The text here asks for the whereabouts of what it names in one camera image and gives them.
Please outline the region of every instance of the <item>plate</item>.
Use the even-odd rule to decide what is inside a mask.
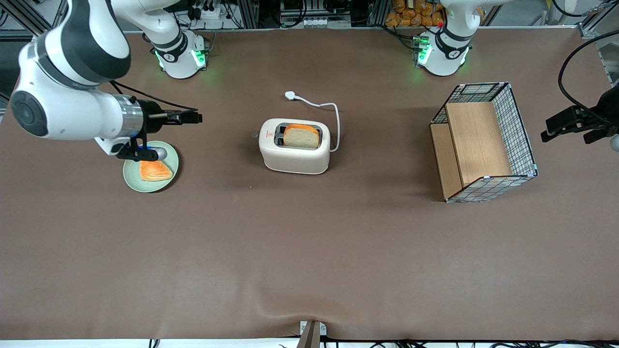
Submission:
[[[142,193],[159,191],[168,186],[176,176],[179,162],[178,153],[176,153],[174,147],[167,142],[153,140],[149,141],[147,146],[163,147],[168,152],[168,156],[165,157],[163,163],[172,171],[172,178],[162,181],[144,181],[140,177],[140,162],[125,160],[123,165],[124,182],[126,182],[130,188]]]

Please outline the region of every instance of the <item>bread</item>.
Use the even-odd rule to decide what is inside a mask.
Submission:
[[[431,27],[432,26],[432,18],[430,18],[430,16],[428,16],[428,15],[424,15],[422,17],[422,25],[424,25],[426,27]]]
[[[422,17],[420,14],[417,14],[413,19],[410,20],[411,27],[418,27],[422,23]]]
[[[140,161],[142,181],[163,181],[172,179],[172,171],[162,161]]]
[[[417,14],[413,9],[406,9],[402,12],[402,19],[413,19]]]
[[[396,13],[389,13],[387,19],[385,19],[385,25],[388,27],[397,27],[400,17]]]
[[[432,15],[432,25],[437,26],[443,22],[443,16],[440,12],[436,12]]]
[[[424,0],[417,0],[415,2],[415,12],[421,15],[430,15],[432,14],[432,4]]]
[[[406,3],[404,2],[404,0],[393,0],[391,4],[394,11],[396,11],[397,13],[402,13],[402,11],[406,9]]]
[[[317,149],[320,137],[316,128],[305,124],[290,124],[284,131],[284,145]]]

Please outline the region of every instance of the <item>white power cord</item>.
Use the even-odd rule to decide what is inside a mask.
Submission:
[[[310,104],[313,107],[317,107],[317,108],[334,107],[335,108],[335,117],[337,118],[337,143],[335,144],[335,147],[332,150],[329,150],[329,152],[337,151],[337,149],[340,148],[340,111],[337,109],[337,105],[335,103],[314,104],[305,98],[299,97],[291,90],[284,93],[284,95],[286,96],[286,99],[288,100],[301,100],[302,102]]]

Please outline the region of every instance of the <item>brown tablecloth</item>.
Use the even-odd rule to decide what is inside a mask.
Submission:
[[[170,189],[139,194],[94,141],[37,139],[5,117],[2,339],[289,336],[307,319],[340,339],[619,338],[619,155],[608,141],[539,139],[570,105],[556,76],[576,29],[480,30],[443,78],[379,30],[221,33],[188,80],[130,42],[121,81],[198,107],[204,123],[151,137],[183,167]],[[540,176],[486,204],[445,204],[428,123],[457,84],[502,80]],[[565,82],[588,105],[609,88],[595,49]],[[287,90],[340,106],[342,146],[323,175],[268,170],[251,137],[275,117],[335,129],[332,111]]]

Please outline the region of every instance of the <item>wooden board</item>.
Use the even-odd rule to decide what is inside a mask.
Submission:
[[[447,123],[430,125],[434,153],[438,164],[438,174],[441,178],[441,187],[445,201],[462,189],[458,162],[451,132]]]
[[[492,103],[448,103],[445,108],[462,186],[482,176],[512,175]]]

